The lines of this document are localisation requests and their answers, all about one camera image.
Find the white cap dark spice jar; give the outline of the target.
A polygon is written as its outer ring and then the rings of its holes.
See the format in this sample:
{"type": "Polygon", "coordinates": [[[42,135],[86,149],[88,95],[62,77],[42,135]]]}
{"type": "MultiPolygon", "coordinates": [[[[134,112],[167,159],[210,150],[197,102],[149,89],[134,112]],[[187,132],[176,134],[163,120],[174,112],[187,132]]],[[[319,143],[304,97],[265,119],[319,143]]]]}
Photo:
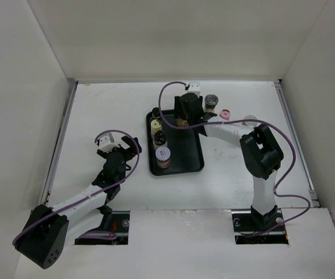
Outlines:
{"type": "Polygon", "coordinates": [[[166,169],[171,163],[171,151],[166,146],[161,146],[156,149],[156,162],[157,166],[161,169],[166,169]]]}

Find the black top grinder bottle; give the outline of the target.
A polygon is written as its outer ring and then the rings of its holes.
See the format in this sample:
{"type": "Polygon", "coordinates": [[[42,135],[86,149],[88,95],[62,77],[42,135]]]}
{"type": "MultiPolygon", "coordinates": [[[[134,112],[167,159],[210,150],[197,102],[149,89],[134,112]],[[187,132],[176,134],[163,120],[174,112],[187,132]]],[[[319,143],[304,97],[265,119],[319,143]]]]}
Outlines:
{"type": "Polygon", "coordinates": [[[156,151],[159,147],[167,147],[167,137],[162,130],[158,130],[153,136],[153,148],[156,151]]]}

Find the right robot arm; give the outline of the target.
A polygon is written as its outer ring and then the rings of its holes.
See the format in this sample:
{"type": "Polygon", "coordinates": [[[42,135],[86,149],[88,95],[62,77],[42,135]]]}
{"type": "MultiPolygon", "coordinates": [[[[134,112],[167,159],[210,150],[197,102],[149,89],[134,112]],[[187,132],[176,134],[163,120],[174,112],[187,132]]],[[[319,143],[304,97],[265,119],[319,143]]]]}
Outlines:
{"type": "Polygon", "coordinates": [[[284,153],[265,122],[244,126],[230,123],[203,109],[203,97],[189,92],[174,98],[175,119],[181,127],[191,127],[199,134],[218,138],[240,148],[246,169],[253,177],[254,196],[251,223],[256,231],[267,230],[275,222],[275,179],[284,153]]]}

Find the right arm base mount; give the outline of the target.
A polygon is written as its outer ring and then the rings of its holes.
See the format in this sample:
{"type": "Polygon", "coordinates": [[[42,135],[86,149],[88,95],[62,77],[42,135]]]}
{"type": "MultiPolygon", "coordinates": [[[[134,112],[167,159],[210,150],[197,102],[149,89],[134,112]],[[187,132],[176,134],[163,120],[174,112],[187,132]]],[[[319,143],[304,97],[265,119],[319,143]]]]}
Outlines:
{"type": "Polygon", "coordinates": [[[284,225],[271,230],[283,222],[281,210],[275,206],[266,215],[260,215],[253,208],[232,211],[232,224],[237,245],[289,244],[284,225]]]}

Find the pink cap seasoning shaker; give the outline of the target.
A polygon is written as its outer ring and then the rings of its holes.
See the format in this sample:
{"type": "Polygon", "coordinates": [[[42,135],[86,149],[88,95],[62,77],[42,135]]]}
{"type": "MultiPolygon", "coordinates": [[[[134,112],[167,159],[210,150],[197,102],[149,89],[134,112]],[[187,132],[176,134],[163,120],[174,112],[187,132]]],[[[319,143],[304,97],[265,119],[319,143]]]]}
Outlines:
{"type": "Polygon", "coordinates": [[[229,121],[230,120],[230,116],[231,116],[231,113],[229,110],[227,109],[222,109],[220,111],[220,114],[219,114],[220,118],[226,120],[226,121],[229,121]]]}

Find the yellow cap seasoning shaker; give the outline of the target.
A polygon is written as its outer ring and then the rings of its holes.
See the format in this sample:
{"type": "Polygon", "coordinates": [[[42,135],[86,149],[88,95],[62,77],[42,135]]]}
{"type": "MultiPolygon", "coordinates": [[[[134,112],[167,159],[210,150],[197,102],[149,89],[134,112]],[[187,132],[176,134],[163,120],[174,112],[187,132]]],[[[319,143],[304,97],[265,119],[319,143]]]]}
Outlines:
{"type": "Polygon", "coordinates": [[[162,122],[159,119],[153,119],[150,122],[150,134],[153,137],[156,132],[162,130],[162,122]]]}

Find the small dark cap bottle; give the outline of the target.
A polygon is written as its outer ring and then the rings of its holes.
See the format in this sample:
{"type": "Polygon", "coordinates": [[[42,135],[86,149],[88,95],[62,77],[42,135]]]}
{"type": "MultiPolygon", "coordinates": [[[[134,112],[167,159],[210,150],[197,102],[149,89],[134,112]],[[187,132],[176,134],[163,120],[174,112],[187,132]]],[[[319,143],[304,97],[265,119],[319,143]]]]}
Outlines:
{"type": "Polygon", "coordinates": [[[189,123],[188,123],[188,121],[187,121],[187,120],[184,120],[184,119],[180,119],[180,118],[176,119],[176,125],[177,125],[178,127],[183,127],[183,128],[185,128],[185,127],[189,127],[189,123]]]}

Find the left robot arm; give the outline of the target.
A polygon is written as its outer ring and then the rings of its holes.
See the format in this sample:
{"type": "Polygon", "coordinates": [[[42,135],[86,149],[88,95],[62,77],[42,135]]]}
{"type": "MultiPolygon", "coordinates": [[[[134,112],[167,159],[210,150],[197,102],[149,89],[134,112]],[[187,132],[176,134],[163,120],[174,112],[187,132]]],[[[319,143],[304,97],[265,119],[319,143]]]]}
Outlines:
{"type": "Polygon", "coordinates": [[[94,181],[67,201],[51,207],[38,205],[21,233],[14,238],[15,250],[40,268],[47,269],[58,260],[69,228],[91,211],[99,210],[91,221],[98,231],[104,232],[111,227],[112,218],[103,211],[119,193],[120,185],[135,171],[128,161],[139,159],[142,152],[136,137],[124,133],[121,138],[127,144],[124,148],[114,142],[112,134],[112,131],[104,132],[95,139],[97,154],[105,163],[94,181]]]}

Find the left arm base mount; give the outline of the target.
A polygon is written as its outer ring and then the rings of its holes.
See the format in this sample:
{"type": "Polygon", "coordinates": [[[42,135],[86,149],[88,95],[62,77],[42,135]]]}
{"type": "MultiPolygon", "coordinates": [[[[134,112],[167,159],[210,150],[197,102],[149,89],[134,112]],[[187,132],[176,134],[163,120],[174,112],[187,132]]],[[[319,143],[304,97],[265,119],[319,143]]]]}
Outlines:
{"type": "Polygon", "coordinates": [[[105,205],[98,210],[102,220],[75,239],[75,245],[128,245],[130,211],[114,211],[105,205]]]}

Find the black cap pepper grinder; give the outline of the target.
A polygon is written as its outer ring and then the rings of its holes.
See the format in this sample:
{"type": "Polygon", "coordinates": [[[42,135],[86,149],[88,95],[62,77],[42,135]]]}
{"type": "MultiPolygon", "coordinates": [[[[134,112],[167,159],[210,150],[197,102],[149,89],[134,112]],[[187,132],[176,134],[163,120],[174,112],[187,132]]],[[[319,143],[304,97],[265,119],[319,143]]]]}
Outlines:
{"type": "Polygon", "coordinates": [[[208,94],[204,98],[204,111],[207,113],[215,113],[215,108],[219,102],[219,99],[214,94],[208,94]]]}

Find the small brown spice bottle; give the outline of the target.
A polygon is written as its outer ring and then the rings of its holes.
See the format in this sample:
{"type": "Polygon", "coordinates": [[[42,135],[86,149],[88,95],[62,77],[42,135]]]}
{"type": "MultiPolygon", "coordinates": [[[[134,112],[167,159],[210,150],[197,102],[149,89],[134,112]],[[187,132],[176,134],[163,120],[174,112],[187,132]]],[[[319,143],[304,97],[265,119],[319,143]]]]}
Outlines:
{"type": "Polygon", "coordinates": [[[160,119],[161,118],[160,109],[158,107],[155,107],[155,108],[152,109],[152,117],[154,119],[160,119]]]}

